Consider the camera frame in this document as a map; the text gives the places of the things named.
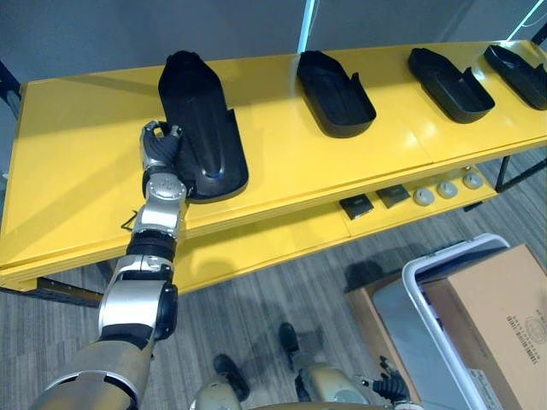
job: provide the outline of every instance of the lower shelf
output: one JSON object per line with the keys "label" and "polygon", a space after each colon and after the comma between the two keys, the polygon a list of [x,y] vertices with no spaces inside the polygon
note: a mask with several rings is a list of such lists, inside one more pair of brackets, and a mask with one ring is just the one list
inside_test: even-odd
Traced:
{"label": "lower shelf", "polygon": [[[427,207],[409,198],[387,209],[372,192],[367,196],[374,209],[357,220],[350,220],[336,202],[187,241],[183,239],[175,258],[174,282],[179,292],[188,292],[496,195],[484,176],[485,183],[480,188],[467,188],[462,183],[466,172],[457,169],[406,184],[411,195],[421,187],[428,187],[435,194],[435,202]],[[452,199],[443,199],[436,192],[437,183],[447,179],[458,188],[458,195]]]}

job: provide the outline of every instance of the metal bracket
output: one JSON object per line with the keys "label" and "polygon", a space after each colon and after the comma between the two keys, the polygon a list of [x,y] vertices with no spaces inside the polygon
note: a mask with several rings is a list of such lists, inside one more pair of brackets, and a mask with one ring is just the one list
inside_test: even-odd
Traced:
{"label": "metal bracket", "polygon": [[27,292],[11,290],[0,287],[1,292],[10,293],[19,296],[29,296],[46,301],[69,303],[77,306],[87,306],[89,308],[98,308],[103,294],[92,290],[64,284],[53,279],[37,278],[36,289]]}

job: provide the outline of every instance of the metal table leg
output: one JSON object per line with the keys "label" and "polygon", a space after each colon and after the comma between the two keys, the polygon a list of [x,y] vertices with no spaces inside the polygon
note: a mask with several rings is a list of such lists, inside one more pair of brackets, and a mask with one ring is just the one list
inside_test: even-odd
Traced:
{"label": "metal table leg", "polygon": [[516,177],[512,178],[510,181],[507,181],[504,183],[503,180],[505,179],[505,173],[507,171],[507,165],[509,164],[509,158],[510,158],[510,155],[504,156],[502,165],[499,168],[499,174],[497,175],[496,188],[495,188],[497,193],[501,193],[501,192],[504,192],[505,190],[508,190],[513,185],[517,185],[519,182],[523,181],[524,179],[528,177],[531,177],[533,174],[547,167],[547,158],[545,158],[544,160],[538,162],[533,167],[528,168],[526,171],[523,171]]}
{"label": "metal table leg", "polygon": [[103,299],[103,294],[92,290],[64,284],[53,279],[38,278],[36,279],[36,289],[27,292],[19,292],[0,288],[0,291],[20,296],[29,296],[46,301],[70,303],[72,305],[87,306],[89,308],[98,308]]}

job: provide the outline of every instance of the cardboard box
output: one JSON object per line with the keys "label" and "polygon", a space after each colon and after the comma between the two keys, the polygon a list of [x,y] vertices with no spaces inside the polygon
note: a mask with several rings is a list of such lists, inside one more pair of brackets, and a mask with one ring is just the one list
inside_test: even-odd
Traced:
{"label": "cardboard box", "polygon": [[373,357],[377,359],[378,377],[379,374],[384,371],[384,369],[379,366],[379,357],[382,355],[393,363],[401,373],[401,376],[409,387],[410,399],[414,403],[420,403],[421,399],[416,387],[412,383],[412,380],[401,361],[399,353],[373,305],[373,293],[377,289],[383,288],[399,278],[401,278],[400,274],[382,278],[368,286],[348,292],[346,294],[346,299],[350,304],[351,310],[359,325],[363,342],[370,348],[370,353]]}
{"label": "cardboard box", "polygon": [[526,245],[422,289],[485,395],[490,384],[505,409],[547,409],[547,276]]}

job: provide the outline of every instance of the small black square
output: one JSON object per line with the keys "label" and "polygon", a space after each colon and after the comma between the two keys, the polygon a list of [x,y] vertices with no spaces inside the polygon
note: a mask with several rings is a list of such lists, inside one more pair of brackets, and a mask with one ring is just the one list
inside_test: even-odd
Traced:
{"label": "small black square", "polygon": [[377,190],[376,193],[386,208],[391,208],[393,205],[410,198],[409,192],[400,184]]}
{"label": "small black square", "polygon": [[373,204],[364,194],[342,199],[340,205],[351,220],[356,220],[374,208]]}

